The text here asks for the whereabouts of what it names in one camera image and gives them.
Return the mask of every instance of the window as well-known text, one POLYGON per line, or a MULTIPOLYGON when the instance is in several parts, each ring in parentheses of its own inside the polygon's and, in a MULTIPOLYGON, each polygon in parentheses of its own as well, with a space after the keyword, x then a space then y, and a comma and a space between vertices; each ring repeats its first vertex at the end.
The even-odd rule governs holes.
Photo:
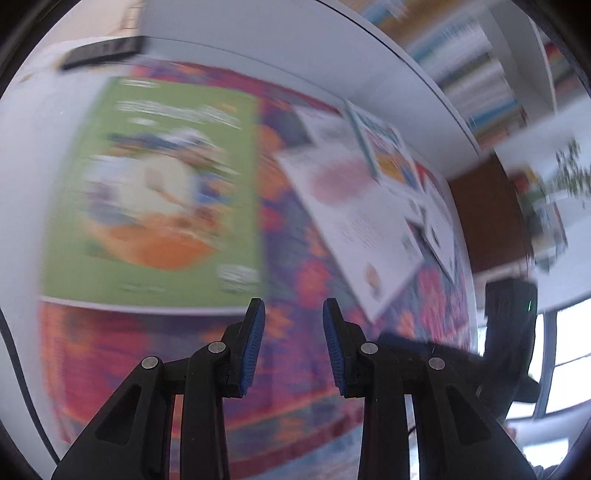
POLYGON ((529 445, 523 449, 523 454, 528 461, 534 465, 541 465, 544 468, 562 463, 569 452, 569 440, 561 439, 555 442, 529 445))
POLYGON ((591 399, 591 356, 555 367, 546 412, 573 407, 591 399))
POLYGON ((591 299, 556 315, 556 365, 591 353, 591 299))
POLYGON ((542 377, 542 363, 544 361, 544 316, 538 315, 535 320, 534 354, 531 357, 529 374, 531 378, 540 381, 542 377))
POLYGON ((478 329, 478 355, 484 355, 484 344, 486 342, 486 327, 478 329))

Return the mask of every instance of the colorful rug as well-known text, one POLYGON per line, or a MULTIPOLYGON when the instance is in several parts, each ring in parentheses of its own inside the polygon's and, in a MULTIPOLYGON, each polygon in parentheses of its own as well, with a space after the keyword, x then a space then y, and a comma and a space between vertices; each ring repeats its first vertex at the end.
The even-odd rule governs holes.
MULTIPOLYGON (((260 99, 259 221, 267 271, 267 326, 248 395, 225 401, 232 478, 356 476, 362 401, 334 386, 321 306, 336 297, 345 318, 375 339, 396 332, 467 349, 471 325, 463 267, 452 282, 415 232, 425 261, 384 315, 369 323, 310 216, 272 157, 305 145, 292 105, 332 107, 272 83, 195 64, 146 61, 132 73, 171 82, 242 90, 260 99)), ((429 175, 420 169, 422 175, 429 175)), ((72 442, 142 358, 185 358, 221 337, 237 317, 127 314, 40 306, 46 384, 61 435, 72 442)), ((171 471, 178 472, 181 399, 174 413, 171 471)))

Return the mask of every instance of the green plant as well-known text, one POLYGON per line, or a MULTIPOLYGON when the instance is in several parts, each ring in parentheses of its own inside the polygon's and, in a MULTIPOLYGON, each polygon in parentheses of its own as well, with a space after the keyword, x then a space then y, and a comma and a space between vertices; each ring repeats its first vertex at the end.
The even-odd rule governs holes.
POLYGON ((568 153, 562 150, 556 152, 558 172, 545 185, 546 194, 566 191, 572 196, 591 196, 591 171, 580 166, 580 154, 581 148, 576 140, 569 143, 568 153))

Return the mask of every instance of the green book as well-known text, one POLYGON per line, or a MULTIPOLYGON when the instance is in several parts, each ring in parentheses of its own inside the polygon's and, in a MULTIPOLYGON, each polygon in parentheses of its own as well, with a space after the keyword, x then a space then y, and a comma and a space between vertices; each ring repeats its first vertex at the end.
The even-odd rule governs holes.
POLYGON ((121 77, 63 166, 46 232, 46 300, 230 313, 261 295, 257 102, 121 77))

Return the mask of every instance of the white wall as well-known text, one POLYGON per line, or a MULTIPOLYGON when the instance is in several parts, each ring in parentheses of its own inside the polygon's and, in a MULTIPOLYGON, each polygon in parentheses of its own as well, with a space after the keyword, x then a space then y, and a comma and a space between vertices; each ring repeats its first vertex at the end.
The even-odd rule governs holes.
POLYGON ((567 230, 591 216, 591 199, 586 197, 568 197, 556 202, 556 206, 567 230))
POLYGON ((549 274, 537 271, 538 308, 560 307, 591 294, 591 217, 566 228, 569 248, 549 274))
POLYGON ((557 169, 556 151, 567 150, 575 138, 581 145, 581 163, 591 164, 591 99, 582 96, 558 115, 512 136, 495 148, 508 173, 530 166, 543 178, 557 169))

